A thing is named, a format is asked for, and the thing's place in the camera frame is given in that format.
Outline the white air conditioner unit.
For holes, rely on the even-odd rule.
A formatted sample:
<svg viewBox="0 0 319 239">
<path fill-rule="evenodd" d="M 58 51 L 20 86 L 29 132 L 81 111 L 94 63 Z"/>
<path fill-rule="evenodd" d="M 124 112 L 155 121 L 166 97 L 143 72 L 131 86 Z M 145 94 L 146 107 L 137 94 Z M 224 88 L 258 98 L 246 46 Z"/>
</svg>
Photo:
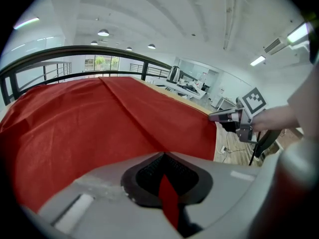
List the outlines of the white air conditioner unit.
<svg viewBox="0 0 319 239">
<path fill-rule="evenodd" d="M 274 55 L 287 46 L 287 42 L 282 37 L 278 37 L 271 44 L 264 48 L 264 51 L 268 55 Z"/>
</svg>

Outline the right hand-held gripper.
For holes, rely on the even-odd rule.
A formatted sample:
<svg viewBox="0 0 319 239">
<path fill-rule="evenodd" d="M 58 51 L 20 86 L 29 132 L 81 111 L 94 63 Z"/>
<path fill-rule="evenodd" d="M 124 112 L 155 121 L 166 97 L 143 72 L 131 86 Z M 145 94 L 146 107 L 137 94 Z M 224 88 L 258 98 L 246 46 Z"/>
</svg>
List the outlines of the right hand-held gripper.
<svg viewBox="0 0 319 239">
<path fill-rule="evenodd" d="M 220 123 L 227 132 L 237 133 L 241 142 L 256 143 L 252 121 L 257 114 L 266 108 L 267 102 L 256 87 L 239 97 L 238 101 L 239 109 L 226 109 L 210 113 L 208 120 Z"/>
</svg>

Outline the white table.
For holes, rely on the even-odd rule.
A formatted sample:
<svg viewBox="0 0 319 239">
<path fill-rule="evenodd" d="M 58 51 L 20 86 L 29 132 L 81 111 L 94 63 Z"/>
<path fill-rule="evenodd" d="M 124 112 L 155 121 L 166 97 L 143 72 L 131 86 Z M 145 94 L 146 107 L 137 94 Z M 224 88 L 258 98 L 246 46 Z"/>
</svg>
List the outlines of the white table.
<svg viewBox="0 0 319 239">
<path fill-rule="evenodd" d="M 192 92 L 192 91 L 183 89 L 182 87 L 179 87 L 177 84 L 170 83 L 166 80 L 157 79 L 156 84 L 157 85 L 164 85 L 167 88 L 169 88 L 170 90 L 172 90 L 174 93 L 181 93 L 181 94 L 187 95 L 188 99 L 195 98 L 197 100 L 200 100 L 206 94 L 206 92 L 202 91 L 202 90 L 198 90 L 198 94 L 197 94 L 196 92 Z"/>
</svg>

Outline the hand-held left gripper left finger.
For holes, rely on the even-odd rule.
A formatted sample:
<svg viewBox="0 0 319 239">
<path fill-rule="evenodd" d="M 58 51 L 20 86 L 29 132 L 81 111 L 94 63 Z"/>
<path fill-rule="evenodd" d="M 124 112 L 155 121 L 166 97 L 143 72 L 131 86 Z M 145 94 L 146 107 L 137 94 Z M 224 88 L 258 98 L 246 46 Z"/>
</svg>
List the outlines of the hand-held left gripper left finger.
<svg viewBox="0 0 319 239">
<path fill-rule="evenodd" d="M 98 167 L 46 201 L 38 214 L 71 239 L 181 239 L 161 209 L 128 197 L 121 177 L 148 155 Z"/>
</svg>

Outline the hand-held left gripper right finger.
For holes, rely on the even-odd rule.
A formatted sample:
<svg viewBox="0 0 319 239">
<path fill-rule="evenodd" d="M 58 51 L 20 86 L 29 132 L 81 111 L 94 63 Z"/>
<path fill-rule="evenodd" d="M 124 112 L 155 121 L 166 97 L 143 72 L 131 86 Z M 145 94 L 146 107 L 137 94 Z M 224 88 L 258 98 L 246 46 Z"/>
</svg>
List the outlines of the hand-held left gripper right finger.
<svg viewBox="0 0 319 239">
<path fill-rule="evenodd" d="M 181 236 L 247 236 L 256 214 L 246 200 L 258 168 L 165 152 L 172 223 Z"/>
</svg>

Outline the person's right forearm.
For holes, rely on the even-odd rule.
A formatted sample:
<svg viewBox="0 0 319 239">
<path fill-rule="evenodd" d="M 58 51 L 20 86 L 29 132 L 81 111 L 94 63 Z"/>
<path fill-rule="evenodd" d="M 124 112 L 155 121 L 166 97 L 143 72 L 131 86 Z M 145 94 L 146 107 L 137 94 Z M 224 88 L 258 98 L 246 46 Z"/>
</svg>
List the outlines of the person's right forearm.
<svg viewBox="0 0 319 239">
<path fill-rule="evenodd" d="M 253 117 L 251 125 L 255 132 L 300 127 L 292 108 L 288 105 L 263 110 Z"/>
</svg>

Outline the silver electric kettle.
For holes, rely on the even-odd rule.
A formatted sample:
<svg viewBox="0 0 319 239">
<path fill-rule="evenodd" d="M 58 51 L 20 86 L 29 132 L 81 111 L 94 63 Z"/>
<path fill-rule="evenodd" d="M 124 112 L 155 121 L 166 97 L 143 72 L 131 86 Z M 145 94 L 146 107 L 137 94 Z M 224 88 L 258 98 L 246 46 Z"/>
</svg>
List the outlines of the silver electric kettle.
<svg viewBox="0 0 319 239">
<path fill-rule="evenodd" d="M 172 66 L 166 80 L 170 83 L 176 84 L 180 78 L 180 68 L 178 66 Z"/>
</svg>

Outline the red cloth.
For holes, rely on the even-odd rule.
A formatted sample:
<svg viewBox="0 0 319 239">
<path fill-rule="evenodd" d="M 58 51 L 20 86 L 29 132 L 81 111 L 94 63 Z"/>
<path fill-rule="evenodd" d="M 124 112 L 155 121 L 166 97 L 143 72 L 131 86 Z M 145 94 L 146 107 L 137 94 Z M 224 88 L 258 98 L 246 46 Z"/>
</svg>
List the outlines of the red cloth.
<svg viewBox="0 0 319 239">
<path fill-rule="evenodd" d="M 207 114 L 131 77 L 90 78 L 28 91 L 0 122 L 0 161 L 16 199 L 34 211 L 102 165 L 157 151 L 212 160 Z"/>
</svg>

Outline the black balcony railing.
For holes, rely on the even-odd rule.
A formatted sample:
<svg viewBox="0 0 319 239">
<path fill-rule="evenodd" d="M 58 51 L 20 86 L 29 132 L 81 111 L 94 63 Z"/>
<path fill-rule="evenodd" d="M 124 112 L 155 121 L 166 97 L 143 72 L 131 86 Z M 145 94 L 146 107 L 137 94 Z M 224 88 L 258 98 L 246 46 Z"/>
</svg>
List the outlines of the black balcony railing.
<svg viewBox="0 0 319 239">
<path fill-rule="evenodd" d="M 130 64 L 129 71 L 136 72 L 136 73 L 142 73 L 143 72 L 143 65 L 138 64 Z M 163 69 L 163 68 L 155 68 L 148 66 L 147 68 L 147 76 L 152 76 L 156 78 L 166 78 L 169 74 L 169 70 Z"/>
</svg>

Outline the ceiling strip light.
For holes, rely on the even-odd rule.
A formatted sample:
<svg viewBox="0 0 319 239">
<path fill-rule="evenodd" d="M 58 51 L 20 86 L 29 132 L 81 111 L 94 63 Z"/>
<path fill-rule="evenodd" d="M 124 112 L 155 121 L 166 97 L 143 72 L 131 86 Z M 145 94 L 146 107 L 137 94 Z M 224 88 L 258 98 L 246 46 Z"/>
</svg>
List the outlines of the ceiling strip light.
<svg viewBox="0 0 319 239">
<path fill-rule="evenodd" d="M 253 62 L 250 63 L 251 66 L 256 66 L 258 65 L 259 63 L 265 61 L 265 57 L 264 56 L 259 56 L 257 59 L 255 59 Z"/>
<path fill-rule="evenodd" d="M 24 27 L 24 26 L 26 26 L 28 24 L 31 24 L 31 23 L 34 23 L 34 22 L 37 22 L 37 21 L 39 21 L 39 18 L 35 17 L 35 18 L 29 19 L 27 21 L 24 21 L 22 23 L 16 24 L 13 28 L 14 28 L 14 30 L 17 30 L 17 29 L 19 29 L 21 27 Z"/>
<path fill-rule="evenodd" d="M 305 37 L 306 35 L 308 35 L 308 27 L 307 23 L 303 23 L 299 27 L 297 27 L 293 32 L 291 32 L 287 36 L 287 39 L 289 42 L 294 43 L 299 39 Z"/>
</svg>

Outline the black metal railing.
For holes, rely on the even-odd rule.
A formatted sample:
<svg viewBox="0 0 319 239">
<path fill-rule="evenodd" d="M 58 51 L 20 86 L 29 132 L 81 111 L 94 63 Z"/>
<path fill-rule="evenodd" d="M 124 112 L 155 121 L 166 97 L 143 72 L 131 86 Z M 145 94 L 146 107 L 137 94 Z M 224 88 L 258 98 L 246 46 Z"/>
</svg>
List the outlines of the black metal railing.
<svg viewBox="0 0 319 239">
<path fill-rule="evenodd" d="M 103 46 L 92 46 L 92 45 L 72 45 L 72 46 L 61 46 L 50 49 L 44 49 L 29 55 L 23 56 L 10 64 L 6 65 L 0 70 L 0 90 L 4 101 L 7 106 L 11 103 L 11 99 L 17 100 L 21 95 L 26 93 L 29 89 L 34 86 L 20 90 L 18 88 L 16 73 L 26 69 L 29 66 L 33 66 L 36 63 L 43 62 L 49 59 L 78 56 L 78 55 L 109 55 L 116 56 L 119 58 L 127 58 L 143 62 L 142 72 L 132 72 L 134 75 L 140 75 L 142 80 L 146 79 L 146 76 L 151 76 L 147 72 L 148 66 L 153 64 L 165 69 L 170 69 L 171 66 L 161 62 L 159 60 L 134 53 L 126 50 L 117 48 L 103 47 Z"/>
</svg>

